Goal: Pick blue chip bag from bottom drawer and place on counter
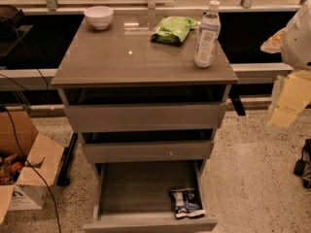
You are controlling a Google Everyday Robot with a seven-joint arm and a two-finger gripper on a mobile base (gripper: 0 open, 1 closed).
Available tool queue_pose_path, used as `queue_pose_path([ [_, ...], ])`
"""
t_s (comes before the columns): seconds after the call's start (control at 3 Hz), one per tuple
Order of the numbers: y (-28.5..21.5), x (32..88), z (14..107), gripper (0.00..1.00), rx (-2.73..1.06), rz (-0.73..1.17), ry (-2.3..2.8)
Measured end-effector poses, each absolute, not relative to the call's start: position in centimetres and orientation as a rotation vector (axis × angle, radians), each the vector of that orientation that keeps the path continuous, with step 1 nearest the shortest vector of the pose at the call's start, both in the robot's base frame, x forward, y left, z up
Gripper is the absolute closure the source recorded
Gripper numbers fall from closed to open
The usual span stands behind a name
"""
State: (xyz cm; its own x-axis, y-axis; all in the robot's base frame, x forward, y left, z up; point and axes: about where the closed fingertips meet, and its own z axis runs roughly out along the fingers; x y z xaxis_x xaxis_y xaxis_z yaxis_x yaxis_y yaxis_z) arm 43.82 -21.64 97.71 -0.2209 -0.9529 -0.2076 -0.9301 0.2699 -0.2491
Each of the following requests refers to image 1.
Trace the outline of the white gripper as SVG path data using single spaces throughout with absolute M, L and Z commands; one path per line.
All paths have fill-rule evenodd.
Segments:
M 286 33 L 285 28 L 278 30 L 262 43 L 260 50 L 266 53 L 285 52 Z M 279 76 L 274 83 L 271 100 L 275 109 L 267 111 L 265 130 L 269 134 L 283 133 L 311 103 L 311 72 L 300 70 L 286 77 Z

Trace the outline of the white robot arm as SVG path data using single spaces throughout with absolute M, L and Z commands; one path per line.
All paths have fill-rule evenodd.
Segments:
M 260 49 L 280 52 L 282 61 L 293 68 L 286 77 L 278 76 L 272 88 L 265 129 L 275 134 L 287 129 L 311 103 L 311 0 Z

